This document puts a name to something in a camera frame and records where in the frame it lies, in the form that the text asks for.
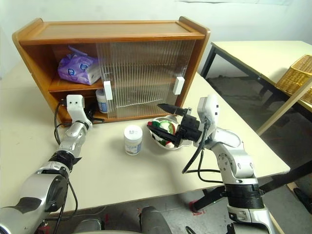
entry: black cable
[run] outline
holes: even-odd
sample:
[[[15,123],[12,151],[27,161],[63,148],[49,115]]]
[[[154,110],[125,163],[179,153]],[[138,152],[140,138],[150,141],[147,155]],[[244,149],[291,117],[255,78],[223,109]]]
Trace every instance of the black cable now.
[[[58,220],[57,220],[57,223],[55,224],[55,228],[54,228],[54,231],[53,231],[53,234],[56,234],[57,231],[58,231],[58,228],[59,228],[59,222],[61,221],[61,218],[62,218],[62,214],[64,212],[64,208],[65,208],[65,203],[66,203],[66,198],[67,198],[67,192],[68,192],[68,185],[67,185],[67,188],[66,188],[66,193],[65,193],[65,197],[64,197],[64,203],[60,209],[60,212],[59,212],[59,215],[58,215]]]
[[[186,227],[185,227],[185,230],[186,230],[186,232],[187,232],[188,234],[196,234],[196,232],[194,232],[193,229],[190,228],[189,226],[186,226]]]
[[[71,189],[71,191],[73,193],[73,196],[74,196],[74,199],[75,199],[75,203],[76,203],[76,207],[75,207],[74,212],[70,216],[62,218],[61,221],[70,220],[71,218],[73,218],[76,215],[76,213],[78,211],[78,199],[77,199],[76,193],[75,193],[74,188],[73,188],[72,184],[70,183],[70,181],[68,181],[68,185],[69,185],[69,187],[70,187],[70,189]],[[46,221],[57,221],[58,218],[46,218],[45,220]]]
[[[199,143],[198,148],[196,149],[195,153],[193,154],[193,156],[191,157],[190,161],[186,164],[186,166],[183,168],[182,173],[186,173],[186,171],[189,169],[189,167],[192,165],[192,163],[195,161],[195,159],[197,158],[199,152],[204,148],[205,145],[205,140],[206,140],[206,135],[207,135],[207,130],[209,128],[210,123],[207,121],[205,122],[204,125],[204,131],[203,131],[203,135],[201,137],[201,141]]]
[[[57,116],[58,116],[58,111],[59,111],[59,107],[61,106],[61,102],[60,101],[57,105],[57,107],[55,108],[55,112],[54,112],[54,137],[55,140],[57,141],[57,143],[60,145],[60,139],[59,139],[59,132],[58,132],[58,127],[57,127]]]
[[[201,154],[200,154],[200,160],[199,160],[199,164],[198,164],[198,169],[197,169],[197,175],[199,177],[199,179],[201,181],[204,181],[204,182],[209,182],[209,183],[221,183],[223,184],[222,181],[219,181],[219,180],[207,180],[207,179],[203,179],[200,175],[200,167],[201,167],[201,163],[203,161],[203,158],[204,158],[204,150],[201,151]]]
[[[197,170],[188,170],[186,171],[185,173],[194,173],[194,172],[198,172],[198,169]],[[220,173],[219,170],[214,170],[214,169],[200,169],[200,172],[217,172],[217,173]]]

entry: wooden cabinet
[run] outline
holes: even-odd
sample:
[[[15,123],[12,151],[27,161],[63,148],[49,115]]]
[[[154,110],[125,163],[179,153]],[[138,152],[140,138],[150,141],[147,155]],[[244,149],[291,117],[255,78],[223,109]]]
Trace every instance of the wooden cabinet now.
[[[12,35],[13,42],[50,108],[68,94],[81,94],[86,106],[96,89],[111,81],[113,100],[106,122],[164,115],[159,102],[182,106],[210,35],[209,29],[185,17],[171,21],[68,21],[36,19]],[[68,46],[97,57],[102,79],[93,85],[62,80],[59,61]],[[185,79],[180,95],[171,91],[175,78]],[[71,121],[66,108],[60,122]]]

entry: gray floor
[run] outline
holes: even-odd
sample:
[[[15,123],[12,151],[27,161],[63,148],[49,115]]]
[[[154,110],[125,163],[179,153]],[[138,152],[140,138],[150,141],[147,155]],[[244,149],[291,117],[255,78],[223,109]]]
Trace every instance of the gray floor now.
[[[262,105],[270,93],[260,97],[258,93],[262,86],[249,79],[217,78],[210,80],[210,83],[254,129],[261,126],[283,103],[276,102],[269,108],[263,109]],[[312,124],[298,113],[282,117],[263,135],[263,139],[291,168],[311,159]],[[302,190],[311,195],[311,181],[311,176],[306,176],[297,183]],[[80,216],[74,217],[71,221],[62,222],[58,233],[71,233],[81,220],[88,217],[101,218],[105,221],[107,230],[139,232],[138,216],[145,206],[154,206],[161,211],[174,234],[186,234],[185,226],[190,226],[197,234],[226,233],[226,226],[231,222],[226,208],[227,200],[222,199],[204,208],[201,214],[194,215],[189,210],[188,204],[202,196],[202,191],[195,191],[111,205],[99,214],[102,207],[81,211],[79,212]],[[312,233],[311,214],[286,186],[265,194],[264,202],[285,234]]]

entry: jar label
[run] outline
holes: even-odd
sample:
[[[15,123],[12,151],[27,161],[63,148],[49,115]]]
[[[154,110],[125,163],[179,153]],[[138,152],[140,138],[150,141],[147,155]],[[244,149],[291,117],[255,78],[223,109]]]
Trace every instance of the jar label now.
[[[131,155],[135,155],[141,150],[141,143],[139,145],[128,145],[125,144],[125,150],[127,153]]]

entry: purple tissue package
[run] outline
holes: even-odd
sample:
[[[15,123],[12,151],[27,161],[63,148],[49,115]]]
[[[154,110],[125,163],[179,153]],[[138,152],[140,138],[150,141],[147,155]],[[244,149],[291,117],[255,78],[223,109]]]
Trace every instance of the purple tissue package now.
[[[92,85],[100,78],[98,59],[71,46],[68,47],[74,53],[67,55],[59,62],[59,77],[76,83]]]

